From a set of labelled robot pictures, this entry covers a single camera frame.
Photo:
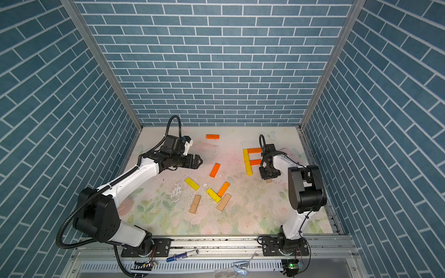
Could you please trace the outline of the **light orange block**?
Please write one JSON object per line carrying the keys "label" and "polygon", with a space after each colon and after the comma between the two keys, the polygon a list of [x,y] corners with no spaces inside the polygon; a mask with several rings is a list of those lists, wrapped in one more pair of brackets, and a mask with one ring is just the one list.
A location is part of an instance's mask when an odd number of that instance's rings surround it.
{"label": "light orange block", "polygon": [[231,184],[229,183],[229,182],[225,182],[224,184],[223,184],[223,186],[220,188],[220,190],[218,191],[218,196],[219,197],[223,197],[223,195],[226,193],[226,191],[227,191],[227,189],[229,188],[229,186],[230,186]]}

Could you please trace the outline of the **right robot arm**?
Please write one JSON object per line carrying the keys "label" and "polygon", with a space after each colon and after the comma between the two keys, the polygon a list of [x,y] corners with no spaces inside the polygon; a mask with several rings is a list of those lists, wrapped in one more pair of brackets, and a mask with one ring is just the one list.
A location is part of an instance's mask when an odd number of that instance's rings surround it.
{"label": "right robot arm", "polygon": [[304,166],[280,151],[264,152],[261,156],[260,175],[263,180],[287,175],[292,211],[280,229],[279,238],[284,244],[300,240],[311,217],[327,203],[322,180],[316,176],[319,168]]}

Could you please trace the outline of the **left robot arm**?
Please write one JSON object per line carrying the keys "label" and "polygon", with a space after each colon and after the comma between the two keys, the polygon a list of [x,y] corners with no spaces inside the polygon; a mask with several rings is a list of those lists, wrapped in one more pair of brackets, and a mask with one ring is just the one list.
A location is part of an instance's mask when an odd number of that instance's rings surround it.
{"label": "left robot arm", "polygon": [[96,242],[119,243],[148,253],[152,234],[122,222],[118,207],[145,182],[171,167],[198,169],[203,160],[193,154],[163,154],[152,151],[141,154],[137,165],[96,190],[83,190],[78,204],[85,204],[75,213],[73,227]]}

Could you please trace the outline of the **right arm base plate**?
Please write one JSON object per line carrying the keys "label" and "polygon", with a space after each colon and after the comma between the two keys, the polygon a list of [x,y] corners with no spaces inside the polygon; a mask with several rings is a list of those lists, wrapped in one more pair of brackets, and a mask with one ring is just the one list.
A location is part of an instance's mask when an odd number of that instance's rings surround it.
{"label": "right arm base plate", "polygon": [[263,256],[309,256],[309,245],[301,238],[297,240],[288,240],[281,237],[259,236],[257,243],[261,246]]}

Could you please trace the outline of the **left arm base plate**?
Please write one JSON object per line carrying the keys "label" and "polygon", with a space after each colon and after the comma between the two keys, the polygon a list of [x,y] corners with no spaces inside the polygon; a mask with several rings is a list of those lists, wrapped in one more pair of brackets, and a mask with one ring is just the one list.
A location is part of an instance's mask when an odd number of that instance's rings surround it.
{"label": "left arm base plate", "polygon": [[172,240],[169,238],[150,238],[138,247],[124,245],[121,256],[124,258],[167,257]]}

